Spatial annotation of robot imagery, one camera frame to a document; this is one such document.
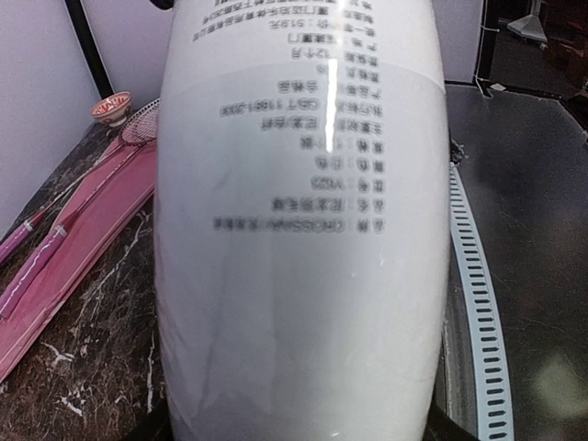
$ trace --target dark marble surface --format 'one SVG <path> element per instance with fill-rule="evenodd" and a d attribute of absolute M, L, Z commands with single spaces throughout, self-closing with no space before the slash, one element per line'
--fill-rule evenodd
<path fill-rule="evenodd" d="M 58 194 L 115 133 L 94 126 L 17 221 Z M 60 207 L 0 268 L 4 288 Z M 147 203 L 0 385 L 0 440 L 119 440 L 164 398 Z"/>
<path fill-rule="evenodd" d="M 588 150 L 553 100 L 447 89 L 496 293 L 517 441 L 588 439 Z"/>

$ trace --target pink racket cover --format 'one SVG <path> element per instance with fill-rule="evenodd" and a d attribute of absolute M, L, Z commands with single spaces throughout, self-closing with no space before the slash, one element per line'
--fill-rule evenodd
<path fill-rule="evenodd" d="M 114 141 L 103 156 L 118 146 L 119 142 Z M 89 175 L 53 225 L 75 211 L 131 149 L 124 149 Z M 155 160 L 153 142 L 141 147 L 141 152 L 111 178 L 32 282 L 10 319 L 0 322 L 0 383 L 27 353 L 120 231 L 153 194 Z"/>

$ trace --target white object in background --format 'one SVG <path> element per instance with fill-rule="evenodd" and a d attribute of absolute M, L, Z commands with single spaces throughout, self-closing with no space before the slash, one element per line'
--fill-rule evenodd
<path fill-rule="evenodd" d="M 533 0 L 531 13 L 528 16 L 510 22 L 506 27 L 524 39 L 547 43 L 548 38 L 543 30 L 543 25 L 541 25 L 541 20 L 539 20 L 541 3 L 542 0 Z"/>
<path fill-rule="evenodd" d="M 155 216 L 175 438 L 420 440 L 449 256 L 430 1 L 267 3 L 176 4 Z"/>

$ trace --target red and white bowl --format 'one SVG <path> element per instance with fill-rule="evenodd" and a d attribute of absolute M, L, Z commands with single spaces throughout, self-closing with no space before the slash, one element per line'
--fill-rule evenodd
<path fill-rule="evenodd" d="M 130 93 L 118 92 L 103 99 L 92 109 L 92 116 L 102 124 L 118 127 L 127 120 L 130 113 Z"/>

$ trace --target purple grip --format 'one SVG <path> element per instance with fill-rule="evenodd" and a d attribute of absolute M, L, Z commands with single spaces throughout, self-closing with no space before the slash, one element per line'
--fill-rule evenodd
<path fill-rule="evenodd" d="M 26 223 L 23 223 L 16 230 L 14 230 L 5 241 L 0 244 L 0 265 L 12 254 L 15 249 L 27 239 L 31 232 L 31 228 Z"/>
<path fill-rule="evenodd" d="M 56 227 L 53 233 L 47 236 L 40 247 L 37 248 L 35 254 L 20 268 L 15 278 L 6 287 L 4 294 L 0 297 L 1 318 L 10 318 L 10 314 L 18 305 L 30 284 L 59 249 L 66 235 L 67 233 L 61 226 Z"/>

